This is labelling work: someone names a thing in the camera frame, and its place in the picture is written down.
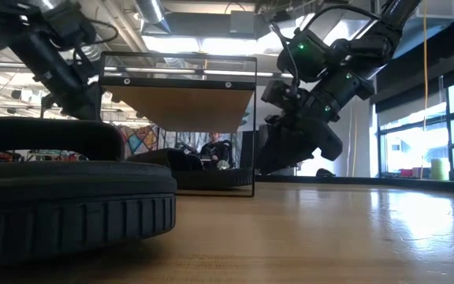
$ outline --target ceiling duct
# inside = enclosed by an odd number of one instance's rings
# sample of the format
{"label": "ceiling duct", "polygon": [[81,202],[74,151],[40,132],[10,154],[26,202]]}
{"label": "ceiling duct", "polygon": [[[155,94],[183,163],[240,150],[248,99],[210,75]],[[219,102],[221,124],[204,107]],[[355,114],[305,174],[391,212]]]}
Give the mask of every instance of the ceiling duct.
{"label": "ceiling duct", "polygon": [[[136,9],[141,16],[142,30],[145,25],[148,26],[148,24],[152,24],[165,33],[171,32],[169,25],[164,18],[166,12],[160,0],[134,0],[134,3],[136,4]],[[171,68],[186,68],[185,60],[183,58],[164,58],[164,60]]]}
{"label": "ceiling duct", "polygon": [[160,0],[134,0],[134,3],[145,24],[152,24],[164,32],[171,32],[164,18],[166,12]]}

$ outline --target yellow cable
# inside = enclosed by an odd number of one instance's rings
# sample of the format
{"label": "yellow cable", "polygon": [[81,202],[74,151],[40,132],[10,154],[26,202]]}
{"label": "yellow cable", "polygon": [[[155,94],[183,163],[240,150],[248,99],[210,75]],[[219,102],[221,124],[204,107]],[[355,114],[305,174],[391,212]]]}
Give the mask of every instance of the yellow cable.
{"label": "yellow cable", "polygon": [[[427,40],[426,40],[426,12],[427,12],[427,0],[423,0],[423,72],[425,74],[425,109],[423,111],[423,133],[426,132],[426,109],[429,102],[429,70],[428,70],[428,57],[427,57]],[[419,178],[423,178],[423,162],[425,155],[422,155],[422,168],[420,169]]]}

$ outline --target colorful artwork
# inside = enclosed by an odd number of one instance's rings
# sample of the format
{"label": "colorful artwork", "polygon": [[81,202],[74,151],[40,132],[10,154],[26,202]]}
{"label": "colorful artwork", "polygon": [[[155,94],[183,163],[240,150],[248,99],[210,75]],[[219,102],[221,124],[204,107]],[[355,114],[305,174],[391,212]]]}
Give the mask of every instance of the colorful artwork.
{"label": "colorful artwork", "polygon": [[139,129],[132,129],[128,126],[119,125],[117,128],[124,139],[125,158],[158,149],[158,127],[156,125],[149,125]]}

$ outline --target metal frame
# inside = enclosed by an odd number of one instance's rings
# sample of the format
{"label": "metal frame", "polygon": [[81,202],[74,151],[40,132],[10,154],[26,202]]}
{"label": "metal frame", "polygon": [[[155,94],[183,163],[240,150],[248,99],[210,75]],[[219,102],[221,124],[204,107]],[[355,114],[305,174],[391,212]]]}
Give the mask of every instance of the metal frame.
{"label": "metal frame", "polygon": [[[147,78],[132,78],[132,82],[140,86],[148,87],[175,87],[175,88],[211,88],[211,89],[229,89],[229,90],[251,90],[253,89],[253,146],[252,146],[252,157],[251,157],[251,195],[238,196],[238,195],[217,195],[217,194],[181,194],[182,196],[223,196],[223,197],[253,197],[255,196],[255,149],[256,149],[256,138],[257,138],[257,74],[258,74],[258,60],[256,57],[244,57],[244,56],[224,56],[224,55],[210,55],[210,54],[166,54],[158,52],[116,52],[116,51],[105,51],[101,54],[101,73],[99,74],[99,85],[103,84],[114,84],[114,85],[126,85],[124,83],[124,77],[105,77],[105,62],[107,56],[121,56],[121,57],[145,57],[145,58],[183,58],[183,59],[206,59],[206,60],[230,60],[240,62],[254,62],[255,71],[254,82],[231,82],[231,86],[227,88],[224,81],[216,80],[182,80],[182,79],[147,79]],[[155,69],[151,66],[145,66],[145,69]],[[205,75],[204,70],[197,69],[192,74]],[[241,77],[241,75],[229,74],[231,77]],[[101,107],[96,108],[97,114],[100,115]]]}
{"label": "metal frame", "polygon": [[[443,76],[440,77],[439,85],[440,87],[444,88],[444,80],[442,79]],[[445,89],[445,98],[446,98],[446,117],[451,117],[451,106],[449,105],[449,91]],[[446,119],[446,128],[448,129],[448,159],[450,169],[453,168],[453,149],[450,147],[452,144],[452,134],[451,134],[451,119]]]}

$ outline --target ceiling light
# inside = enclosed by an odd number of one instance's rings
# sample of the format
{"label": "ceiling light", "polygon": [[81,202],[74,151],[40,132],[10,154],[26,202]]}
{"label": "ceiling light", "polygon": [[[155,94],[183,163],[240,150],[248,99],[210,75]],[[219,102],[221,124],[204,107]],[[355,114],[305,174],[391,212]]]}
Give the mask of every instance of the ceiling light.
{"label": "ceiling light", "polygon": [[107,72],[107,73],[104,73],[104,76],[122,77],[122,76],[124,76],[124,74],[123,73]]}
{"label": "ceiling light", "polygon": [[195,38],[144,36],[149,50],[162,53],[197,52],[199,44]]}
{"label": "ceiling light", "polygon": [[354,38],[354,39],[359,39],[359,38],[363,37],[363,35],[365,35],[366,32],[368,32],[368,31],[369,31],[377,22],[378,22],[378,21],[372,21],[372,22],[371,22],[368,26],[366,26],[363,30],[362,30],[362,29],[358,30],[357,32],[360,32],[360,33],[355,32],[355,33],[353,34],[353,38]]}
{"label": "ceiling light", "polygon": [[[255,72],[247,71],[226,71],[226,70],[204,70],[206,75],[226,75],[226,76],[246,76],[253,77]],[[257,77],[272,77],[274,74],[270,72],[257,72]]]}
{"label": "ceiling light", "polygon": [[52,3],[50,3],[50,0],[43,0],[43,4],[45,4],[45,6],[48,7],[48,9],[54,8],[54,5],[52,5]]}
{"label": "ceiling light", "polygon": [[103,108],[101,109],[102,112],[123,112],[121,109],[114,109],[114,108]]}
{"label": "ceiling light", "polygon": [[162,74],[195,74],[194,69],[164,69],[164,68],[125,68],[127,72],[162,73]]}
{"label": "ceiling light", "polygon": [[339,24],[337,24],[332,31],[325,37],[323,42],[326,45],[331,45],[336,39],[346,39],[349,37],[348,33],[348,26],[340,21]]}
{"label": "ceiling light", "polygon": [[216,55],[246,55],[256,53],[254,39],[204,39],[201,52]]}
{"label": "ceiling light", "polygon": [[306,16],[301,16],[296,19],[296,27],[300,28],[301,30],[307,24],[307,22],[311,21],[311,18],[314,17],[314,13],[309,13]]}

